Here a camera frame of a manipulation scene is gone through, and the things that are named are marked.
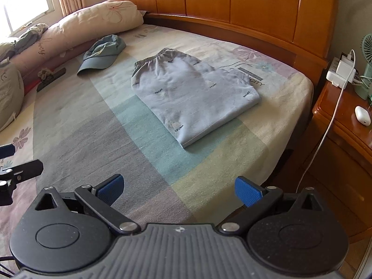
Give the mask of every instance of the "window frame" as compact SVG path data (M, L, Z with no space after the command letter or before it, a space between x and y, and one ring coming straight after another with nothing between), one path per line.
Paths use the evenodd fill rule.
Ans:
M35 18L32 18L31 20L29 20L28 22L25 22L24 25L20 26L16 30L13 30L12 24L10 23L10 20L9 20L9 17L8 17L8 12L6 10L6 6L3 5L5 17L6 17L6 20L7 20L8 26L9 26L9 30L10 30L9 37L12 37L12 36L16 35L21 30L23 30L23 29L31 26L33 22L39 20L40 18L42 18L43 16L47 15L48 13L52 13L53 11L55 11L53 0L46 0L46 3L48 4L48 10L47 11L42 12L41 14L39 14L38 16L36 16Z

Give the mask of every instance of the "floor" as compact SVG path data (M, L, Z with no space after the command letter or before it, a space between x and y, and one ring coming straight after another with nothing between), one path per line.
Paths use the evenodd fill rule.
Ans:
M350 245L349 252L340 268L340 273L345 279L353 279L358 267L363 260L370 238L360 240Z

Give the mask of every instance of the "baseball cap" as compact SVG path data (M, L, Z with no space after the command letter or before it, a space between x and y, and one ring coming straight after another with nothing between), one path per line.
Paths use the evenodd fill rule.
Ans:
M123 39L115 34L103 37L84 54L83 63L77 74L85 69L110 67L125 47L126 44Z

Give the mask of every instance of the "wooden headboard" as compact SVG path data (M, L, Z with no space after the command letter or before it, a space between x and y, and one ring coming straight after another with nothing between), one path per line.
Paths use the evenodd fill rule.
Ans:
M338 0L130 0L145 23L248 46L317 85L327 67Z

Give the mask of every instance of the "electric fan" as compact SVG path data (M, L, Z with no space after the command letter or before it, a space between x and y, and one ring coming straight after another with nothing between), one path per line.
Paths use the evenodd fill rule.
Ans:
M364 76L372 77L372 34L366 34L362 40L362 53L367 61L366 70Z

